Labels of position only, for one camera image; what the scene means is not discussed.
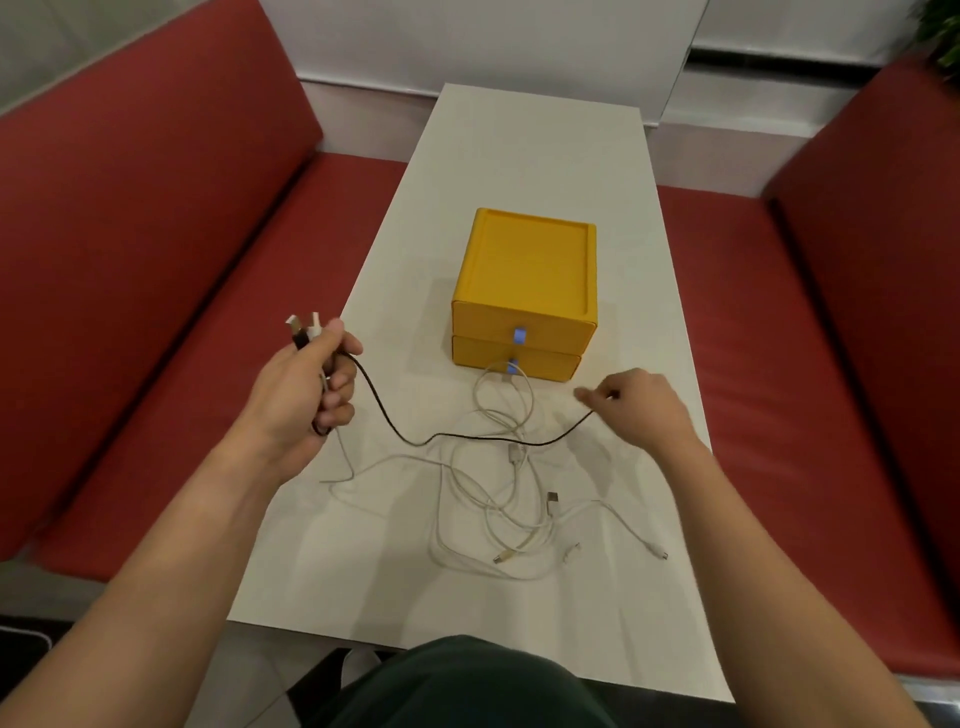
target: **red bench cushion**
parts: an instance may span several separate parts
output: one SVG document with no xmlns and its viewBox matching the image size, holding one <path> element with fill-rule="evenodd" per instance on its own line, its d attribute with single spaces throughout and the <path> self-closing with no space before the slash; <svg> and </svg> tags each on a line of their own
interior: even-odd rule
<svg viewBox="0 0 960 728">
<path fill-rule="evenodd" d="M 660 188 L 713 451 L 887 666 L 960 675 L 960 637 L 763 204 Z"/>
<path fill-rule="evenodd" d="M 960 587 L 960 93 L 881 71 L 771 182 Z"/>
<path fill-rule="evenodd" d="M 0 559 L 320 136 L 256 0 L 209 0 L 0 117 Z"/>
<path fill-rule="evenodd" d="M 406 165 L 320 155 L 107 451 L 41 534 L 46 569 L 110 579 L 217 444 L 292 312 L 338 315 Z"/>
</svg>

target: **left hand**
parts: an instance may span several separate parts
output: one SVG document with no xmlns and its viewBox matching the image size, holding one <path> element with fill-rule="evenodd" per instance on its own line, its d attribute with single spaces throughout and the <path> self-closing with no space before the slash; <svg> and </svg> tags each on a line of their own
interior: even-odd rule
<svg viewBox="0 0 960 728">
<path fill-rule="evenodd" d="M 260 371 L 246 406 L 230 429 L 226 443 L 259 458 L 276 487 L 299 474 L 326 441 L 311 427 L 346 425 L 353 419 L 356 366 L 344 351 L 363 353 L 363 345 L 332 319 L 323 333 L 301 351 L 290 344 Z M 330 374 L 324 394 L 321 377 Z"/>
</svg>

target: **white table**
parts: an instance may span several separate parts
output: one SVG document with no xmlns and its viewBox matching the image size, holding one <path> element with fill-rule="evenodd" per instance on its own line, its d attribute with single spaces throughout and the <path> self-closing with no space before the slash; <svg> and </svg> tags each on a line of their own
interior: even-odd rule
<svg viewBox="0 0 960 728">
<path fill-rule="evenodd" d="M 639 111 L 462 85 L 444 88 L 344 311 L 401 431 L 486 427 L 463 419 L 477 372 L 449 353 L 450 299 L 481 206 L 597 226 L 600 324 L 574 382 L 535 382 L 532 439 L 583 413 L 574 383 L 632 366 L 667 374 L 707 439 Z M 493 401 L 498 388 L 507 385 L 490 385 Z M 354 401 L 342 433 L 354 465 L 410 452 L 362 382 Z M 460 452 L 465 469 L 506 479 L 505 446 Z M 578 558 L 541 580 L 443 568 L 427 552 L 438 468 L 391 461 L 332 495 L 318 481 L 348 469 L 331 440 L 271 505 L 230 618 L 397 647 L 469 633 L 582 677 L 730 700 L 673 498 L 650 458 L 595 418 L 534 457 L 562 500 L 608 499 L 669 561 L 594 509 L 562 532 L 558 548 L 579 542 Z M 441 525 L 460 546 L 485 544 L 479 518 L 452 497 Z"/>
</svg>

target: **drawer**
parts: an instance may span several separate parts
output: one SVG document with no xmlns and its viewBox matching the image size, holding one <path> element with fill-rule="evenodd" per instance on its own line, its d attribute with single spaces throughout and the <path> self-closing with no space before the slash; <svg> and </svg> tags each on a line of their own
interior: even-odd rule
<svg viewBox="0 0 960 728">
<path fill-rule="evenodd" d="M 454 336 L 512 345 L 518 328 L 523 329 L 523 346 L 580 355 L 587 350 L 596 324 L 481 303 L 453 302 Z"/>
<path fill-rule="evenodd" d="M 580 366 L 580 357 L 572 354 L 544 352 L 512 343 L 453 337 L 453 362 L 462 367 L 486 369 L 491 364 L 502 362 L 494 369 L 506 372 L 506 362 L 511 359 L 516 360 L 516 364 L 527 376 L 551 381 L 569 381 Z"/>
</svg>

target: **hand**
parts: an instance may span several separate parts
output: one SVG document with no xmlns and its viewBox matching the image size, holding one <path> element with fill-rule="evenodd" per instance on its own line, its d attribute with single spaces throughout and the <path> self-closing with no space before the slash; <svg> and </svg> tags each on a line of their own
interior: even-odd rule
<svg viewBox="0 0 960 728">
<path fill-rule="evenodd" d="M 317 427 L 346 425 L 353 419 L 353 380 L 356 365 L 337 354 L 338 348 L 357 355 L 363 345 L 332 319 L 324 332 L 301 351 L 290 344 L 267 362 L 253 384 L 250 398 L 225 443 L 260 459 L 279 487 L 317 456 L 326 441 Z M 324 393 L 321 377 L 330 374 Z"/>
<path fill-rule="evenodd" d="M 655 457 L 672 443 L 697 438 L 690 414 L 663 375 L 632 369 L 608 376 L 596 389 L 578 387 L 573 395 L 621 440 Z"/>
</svg>

